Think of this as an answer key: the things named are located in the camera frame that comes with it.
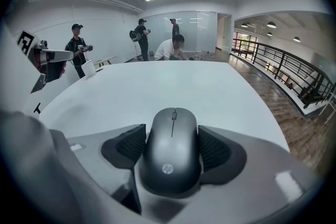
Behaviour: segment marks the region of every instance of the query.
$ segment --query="hp logo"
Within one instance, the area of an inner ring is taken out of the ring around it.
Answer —
[[[164,172],[165,174],[169,175],[173,172],[174,167],[173,165],[166,163],[162,166],[162,172]]]

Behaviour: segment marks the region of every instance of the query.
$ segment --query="black t-shirt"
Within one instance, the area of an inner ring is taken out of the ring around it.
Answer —
[[[139,42],[147,42],[147,36],[143,33],[144,30],[147,30],[146,27],[144,25],[138,26],[137,30],[139,32],[139,34],[141,35],[141,39],[139,40]]]
[[[79,50],[79,45],[83,45],[84,47],[86,46],[84,39],[79,38],[78,40],[75,40],[74,38],[72,38],[68,43],[68,50],[76,52]],[[79,54],[78,56],[74,57],[72,61],[74,66],[81,66],[86,63],[84,54]]]

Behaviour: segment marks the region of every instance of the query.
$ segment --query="black rubber pad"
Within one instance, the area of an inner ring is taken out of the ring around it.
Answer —
[[[101,147],[101,154],[116,168],[133,169],[145,144],[146,125],[141,124],[116,138],[106,140]]]
[[[238,143],[199,126],[200,154],[203,160],[202,184],[225,184],[243,170],[247,155]]]

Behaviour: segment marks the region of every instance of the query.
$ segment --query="white t-shirt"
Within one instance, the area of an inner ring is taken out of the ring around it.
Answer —
[[[167,58],[170,58],[170,56],[174,55],[174,54],[178,54],[180,52],[181,49],[174,49],[173,46],[173,40],[172,39],[168,39],[163,41],[158,49],[156,50],[156,53],[154,55],[154,58],[156,60],[159,60],[160,58],[166,56]]]

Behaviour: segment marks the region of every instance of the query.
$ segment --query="window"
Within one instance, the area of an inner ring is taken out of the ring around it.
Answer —
[[[257,37],[239,32],[234,32],[233,38],[241,39],[242,41],[233,40],[232,51],[252,61],[253,55],[255,53],[256,44],[250,43],[249,41],[257,42]]]

